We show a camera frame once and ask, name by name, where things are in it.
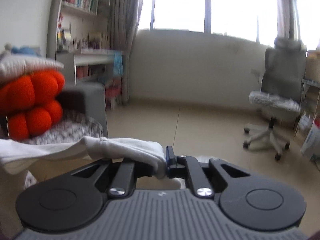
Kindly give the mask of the white t-shirt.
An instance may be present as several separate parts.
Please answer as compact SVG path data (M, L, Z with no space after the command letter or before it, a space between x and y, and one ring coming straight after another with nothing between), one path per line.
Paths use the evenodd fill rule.
M152 166L154 176L165 176L167 165L163 147L153 141L132 138L94 138L84 136L77 142L29 145L1 140L1 165L9 174L18 174L40 159L56 161L68 159L127 158Z

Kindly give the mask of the grey checked quilt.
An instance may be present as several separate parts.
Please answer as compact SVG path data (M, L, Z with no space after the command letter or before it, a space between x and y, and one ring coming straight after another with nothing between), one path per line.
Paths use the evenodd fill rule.
M42 135L25 139L22 143L31 145L60 144L77 142L82 137L104 136L102 125L90 116L76 111L65 111L59 123Z

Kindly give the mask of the orange knotted cushion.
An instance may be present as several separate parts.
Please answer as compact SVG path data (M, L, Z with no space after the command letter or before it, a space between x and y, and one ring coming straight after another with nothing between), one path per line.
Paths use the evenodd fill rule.
M42 135L63 115L56 97L65 77L57 70L24 75L1 87L1 117L7 119L9 138L25 140Z

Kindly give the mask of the white paper bag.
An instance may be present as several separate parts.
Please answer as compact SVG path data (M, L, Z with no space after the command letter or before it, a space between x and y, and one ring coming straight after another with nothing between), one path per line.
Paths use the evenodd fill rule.
M320 145L319 145L319 119L316 119L300 149L303 156L311 161L319 161Z

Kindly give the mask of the grey office chair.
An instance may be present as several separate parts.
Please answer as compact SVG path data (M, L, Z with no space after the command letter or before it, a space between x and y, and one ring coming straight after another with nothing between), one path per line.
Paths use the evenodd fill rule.
M249 94L249 102L266 111L270 117L266 127L247 124L244 133L258 131L243 142L248 149L254 141L266 139L274 148L276 161L290 148L289 139L274 130L277 121L292 122L300 116L302 79L306 68L306 47L301 40L276 37L273 47L265 51L265 71L260 77L259 91Z

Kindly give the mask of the white desk with shelves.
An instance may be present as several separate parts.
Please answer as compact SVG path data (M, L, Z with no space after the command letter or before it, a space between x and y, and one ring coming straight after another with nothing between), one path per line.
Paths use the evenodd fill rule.
M128 102L126 53L113 50L111 0L52 0L47 57L64 65L68 83L99 82L111 108Z

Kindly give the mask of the beige pillow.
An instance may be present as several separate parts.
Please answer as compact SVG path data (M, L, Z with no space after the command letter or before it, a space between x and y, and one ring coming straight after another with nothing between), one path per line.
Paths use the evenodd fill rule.
M53 59L24 54L6 55L1 58L1 84L32 72L63 68L63 63Z

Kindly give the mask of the grey curtain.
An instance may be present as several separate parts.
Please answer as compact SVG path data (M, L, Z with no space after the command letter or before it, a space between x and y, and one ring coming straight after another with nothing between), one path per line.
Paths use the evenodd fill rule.
M110 45L113 50L131 53L143 0L111 0L111 14L108 22Z

